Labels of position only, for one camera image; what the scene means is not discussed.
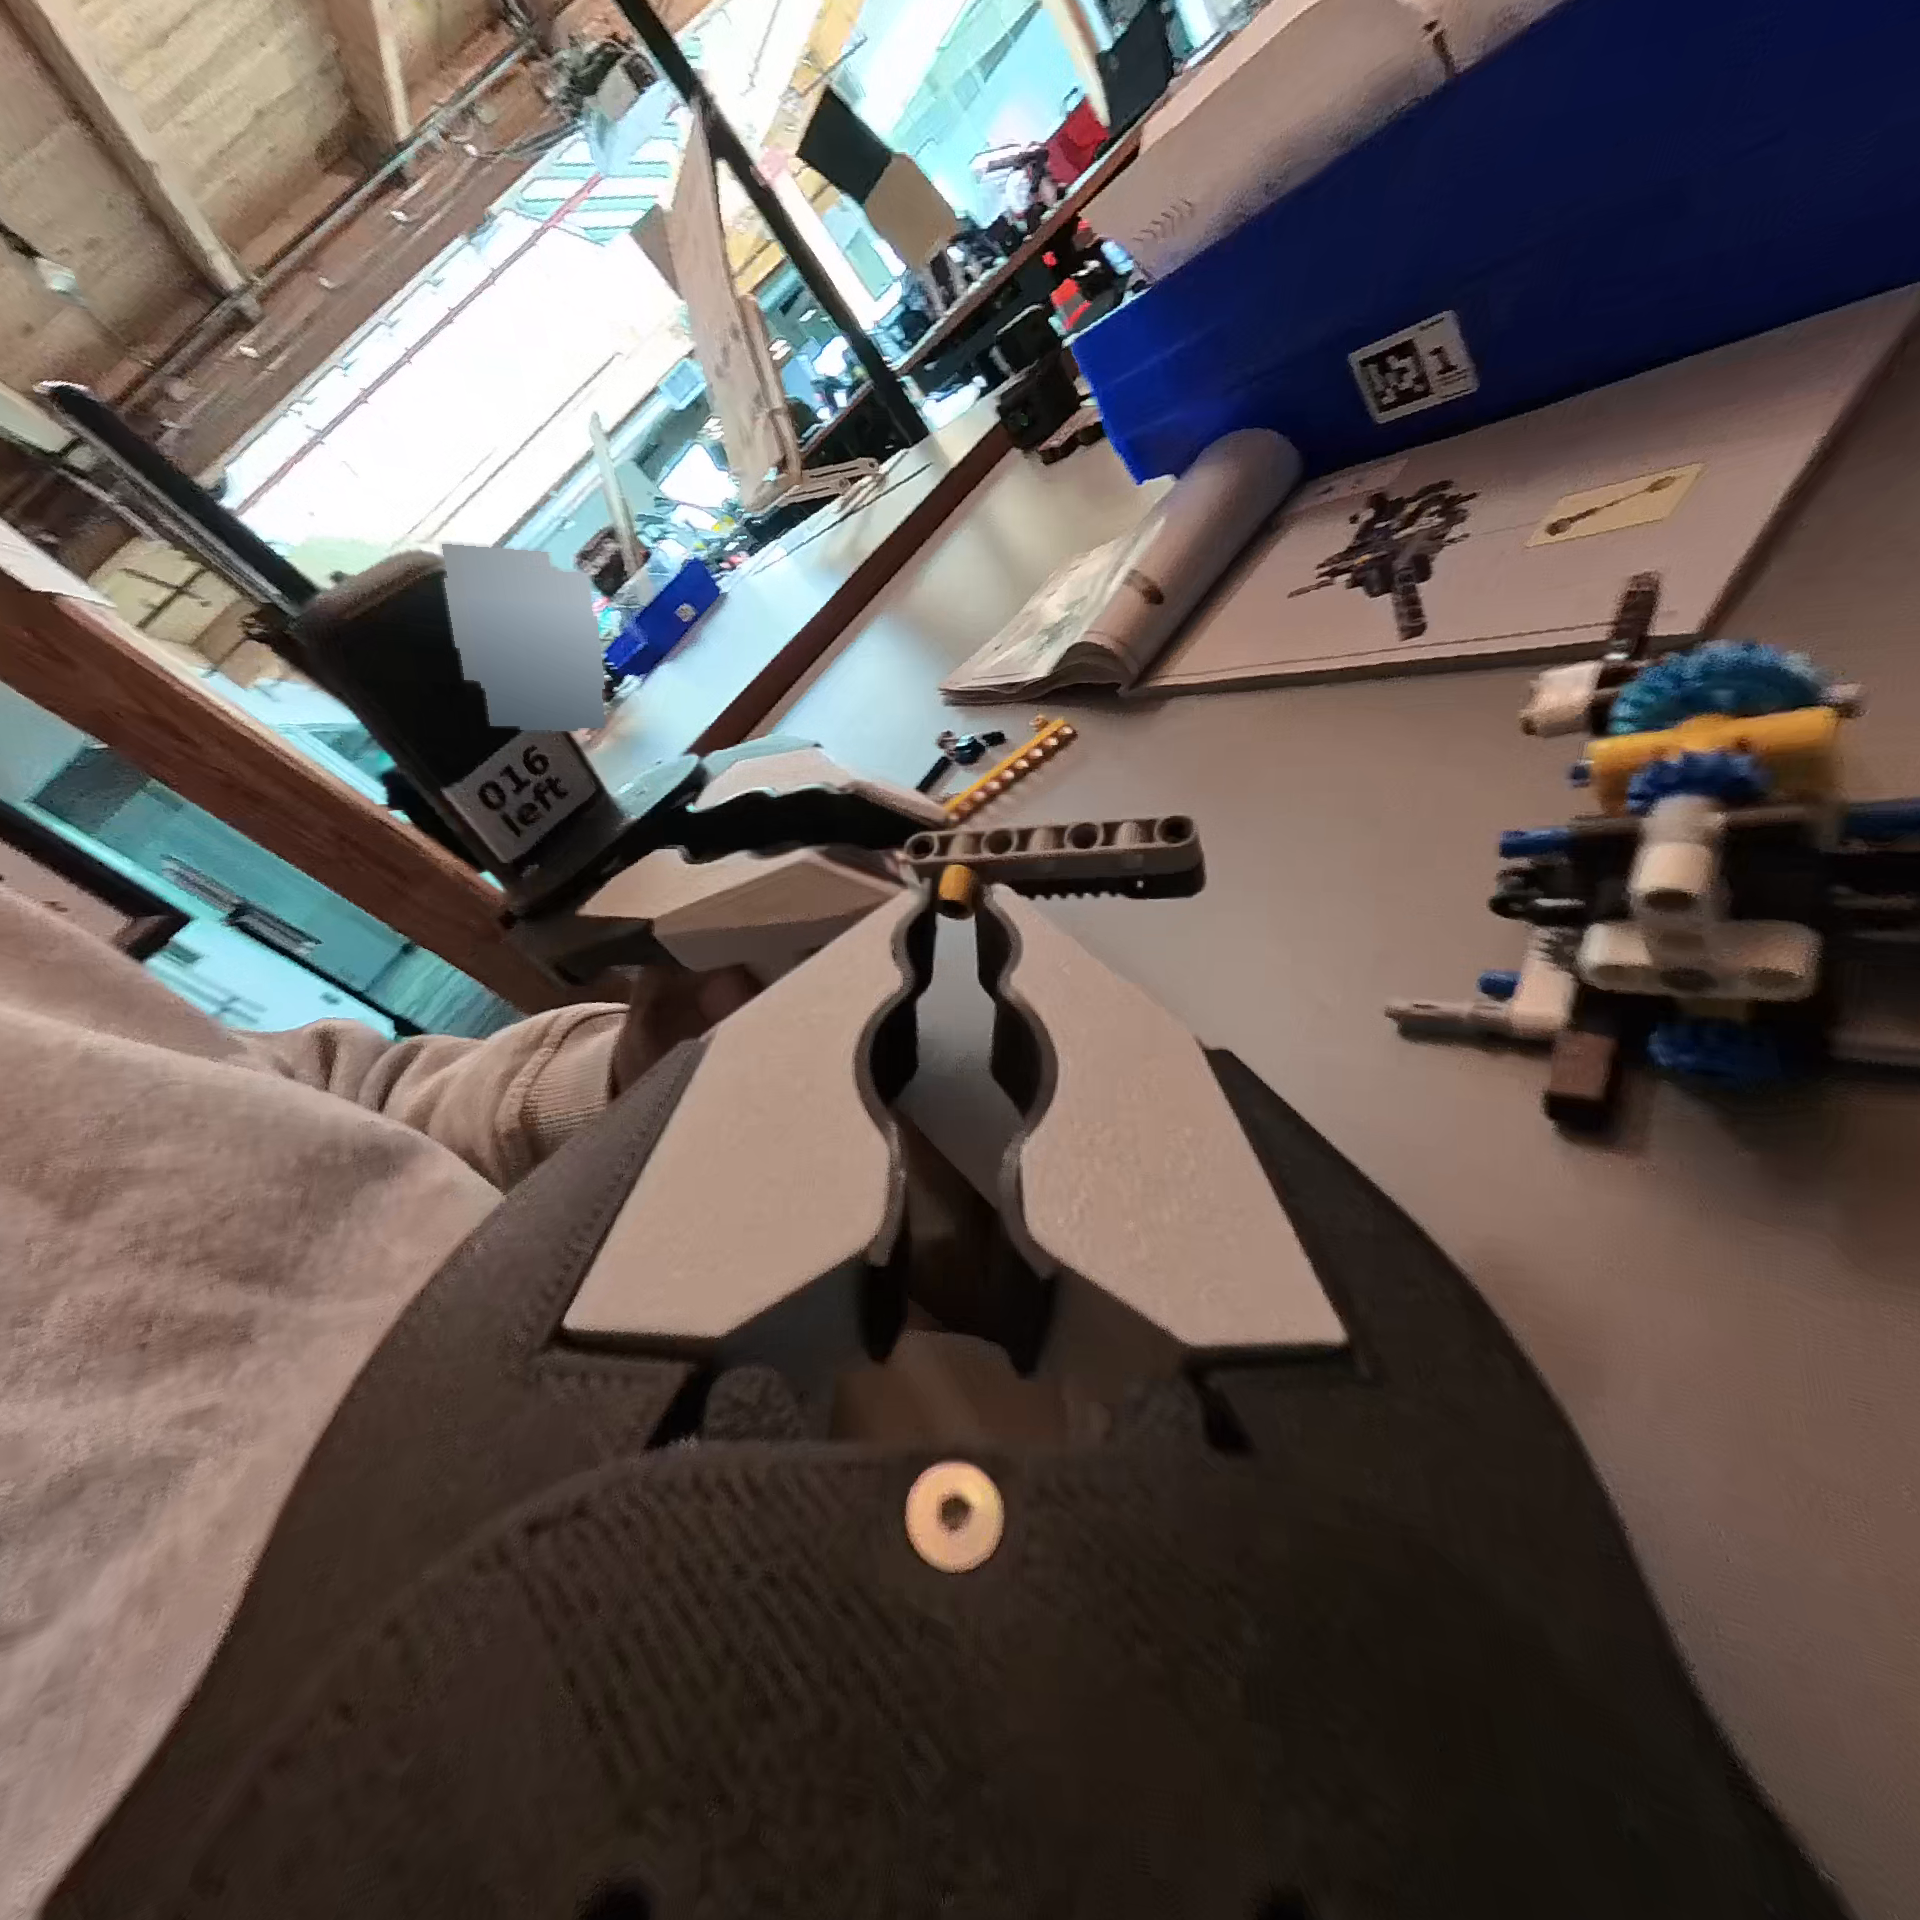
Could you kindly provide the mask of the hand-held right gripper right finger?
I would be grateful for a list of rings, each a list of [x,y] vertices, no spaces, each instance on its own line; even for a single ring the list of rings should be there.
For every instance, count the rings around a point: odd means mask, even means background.
[[[1036,903],[984,894],[999,1221],[1042,1365],[1329,1358],[1349,1332],[1200,1040]]]

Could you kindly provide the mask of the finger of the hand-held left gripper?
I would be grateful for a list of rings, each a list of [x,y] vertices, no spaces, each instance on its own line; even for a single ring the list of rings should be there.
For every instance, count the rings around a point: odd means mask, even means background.
[[[948,827],[944,805],[917,786],[850,772],[809,740],[759,740],[705,757],[702,772],[680,813],[680,848],[693,856],[896,852]]]
[[[693,860],[649,854],[649,920],[688,972],[796,966],[908,890],[892,854],[791,848]]]

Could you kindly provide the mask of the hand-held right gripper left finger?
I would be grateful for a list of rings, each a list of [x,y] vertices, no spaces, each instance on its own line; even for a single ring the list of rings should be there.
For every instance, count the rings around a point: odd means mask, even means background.
[[[562,1317],[664,1358],[885,1358],[905,1319],[892,1102],[919,1062],[927,894],[714,1026]]]

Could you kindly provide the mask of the grey lego beam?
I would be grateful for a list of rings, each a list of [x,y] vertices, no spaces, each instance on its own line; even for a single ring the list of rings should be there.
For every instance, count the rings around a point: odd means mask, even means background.
[[[1023,823],[919,832],[896,852],[911,879],[951,894],[948,872],[975,890],[1020,896],[1190,899],[1206,885],[1206,856],[1190,816]]]

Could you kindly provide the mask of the person's left forearm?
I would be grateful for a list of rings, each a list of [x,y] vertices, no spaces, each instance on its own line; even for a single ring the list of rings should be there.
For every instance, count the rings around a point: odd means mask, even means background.
[[[392,1120],[502,1194],[613,1102],[626,1022],[593,1002],[480,1040],[384,1040],[366,1024],[318,1022],[245,1035],[245,1047],[261,1069]]]

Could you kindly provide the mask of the yellow lego beam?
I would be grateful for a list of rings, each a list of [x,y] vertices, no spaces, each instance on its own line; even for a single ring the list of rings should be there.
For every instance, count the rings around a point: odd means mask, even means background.
[[[945,819],[962,823],[993,805],[1012,786],[1032,776],[1076,740],[1076,726],[1064,717],[1042,719],[1037,732],[1016,750],[999,757],[986,772],[974,776],[945,805]]]

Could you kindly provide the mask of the multicoloured lego model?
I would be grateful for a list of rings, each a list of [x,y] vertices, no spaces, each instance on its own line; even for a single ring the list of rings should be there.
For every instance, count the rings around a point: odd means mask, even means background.
[[[1498,835],[1488,908],[1526,934],[1468,999],[1391,999],[1404,1040],[1538,1050],[1566,1135],[1616,1126],[1632,1069],[1743,1095],[1823,1072],[1916,1076],[1917,799],[1854,799],[1864,706],[1810,656],[1657,635],[1628,580],[1598,659],[1520,709],[1576,736],[1586,808]]]

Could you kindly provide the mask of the person's left hand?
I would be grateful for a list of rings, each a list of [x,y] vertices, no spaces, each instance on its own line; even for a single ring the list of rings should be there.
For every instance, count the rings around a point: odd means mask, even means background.
[[[607,1096],[622,1096],[671,1050],[697,1040],[761,991],[744,966],[684,972],[642,966],[630,978],[626,1012],[607,1062]]]

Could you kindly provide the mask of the small blue parts bin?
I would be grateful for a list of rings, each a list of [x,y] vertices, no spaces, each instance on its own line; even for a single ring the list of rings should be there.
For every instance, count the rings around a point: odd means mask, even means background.
[[[722,588],[702,559],[686,559],[642,608],[610,606],[614,627],[606,639],[613,680],[645,678],[718,606]]]

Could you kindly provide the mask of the standing cardboard sheet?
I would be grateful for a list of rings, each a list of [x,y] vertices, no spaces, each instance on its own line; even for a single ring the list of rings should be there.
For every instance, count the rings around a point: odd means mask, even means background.
[[[669,204],[646,208],[630,239],[686,308],[693,356],[718,419],[744,515],[770,512],[802,472],[799,435],[761,310],[737,293],[703,119],[693,114]]]

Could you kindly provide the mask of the open instruction booklet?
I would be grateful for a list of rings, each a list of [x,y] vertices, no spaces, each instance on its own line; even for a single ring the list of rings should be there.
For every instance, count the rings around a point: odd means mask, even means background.
[[[1346,471],[1216,438],[1137,526],[1057,566],[948,704],[1124,700],[1598,656],[1634,586],[1716,615],[1916,328],[1916,288]]]

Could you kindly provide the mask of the white box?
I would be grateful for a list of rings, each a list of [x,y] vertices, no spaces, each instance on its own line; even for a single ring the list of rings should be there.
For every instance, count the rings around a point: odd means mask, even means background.
[[[1269,4],[1167,85],[1081,216],[1156,282],[1322,173],[1454,72],[1438,4]]]

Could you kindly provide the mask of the blue plastic bin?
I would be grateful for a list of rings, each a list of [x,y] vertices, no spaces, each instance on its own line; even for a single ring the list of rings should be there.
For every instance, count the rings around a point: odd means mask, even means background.
[[[1916,3],[1576,3],[1071,352],[1133,480],[1329,472],[1917,279]]]

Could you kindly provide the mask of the wooden partition rail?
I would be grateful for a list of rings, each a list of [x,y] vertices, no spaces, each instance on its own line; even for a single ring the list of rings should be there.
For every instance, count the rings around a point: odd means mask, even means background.
[[[110,606],[4,579],[2,680],[524,1014],[606,987],[538,970],[495,886],[157,661]]]

